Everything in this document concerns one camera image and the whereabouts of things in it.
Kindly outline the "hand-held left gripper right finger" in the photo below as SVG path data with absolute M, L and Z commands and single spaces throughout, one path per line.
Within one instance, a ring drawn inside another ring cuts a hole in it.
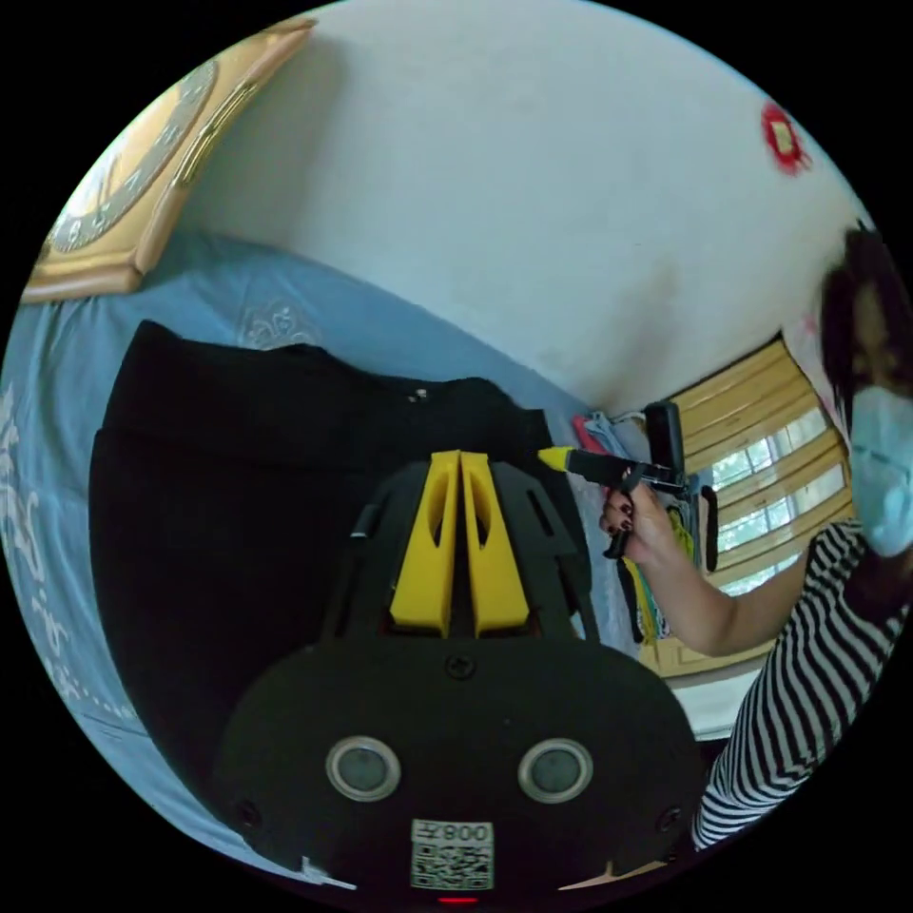
M 530 609 L 488 457 L 463 453 L 461 477 L 475 636 L 521 629 Z

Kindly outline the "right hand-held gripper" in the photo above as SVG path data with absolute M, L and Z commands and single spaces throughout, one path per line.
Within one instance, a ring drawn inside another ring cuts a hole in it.
M 552 446 L 537 452 L 538 459 L 556 472 L 571 472 L 585 480 L 598 484 L 606 497 L 608 489 L 630 493 L 638 483 L 651 487 L 658 496 L 661 494 L 682 495 L 687 491 L 687 475 L 684 469 L 662 464 L 648 464 L 618 456 L 599 455 L 585 452 L 572 446 Z M 628 535 L 609 535 L 610 547 L 606 556 L 625 557 Z

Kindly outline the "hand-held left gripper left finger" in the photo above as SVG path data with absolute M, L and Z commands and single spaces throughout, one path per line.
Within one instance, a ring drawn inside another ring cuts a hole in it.
M 431 455 L 390 606 L 399 629 L 449 633 L 460 458 L 459 451 Z

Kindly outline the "person's right hand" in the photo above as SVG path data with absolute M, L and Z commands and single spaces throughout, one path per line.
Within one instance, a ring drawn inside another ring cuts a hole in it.
M 600 527 L 609 535 L 626 533 L 625 556 L 641 568 L 660 566 L 678 551 L 667 511 L 644 483 L 630 493 L 608 489 Z

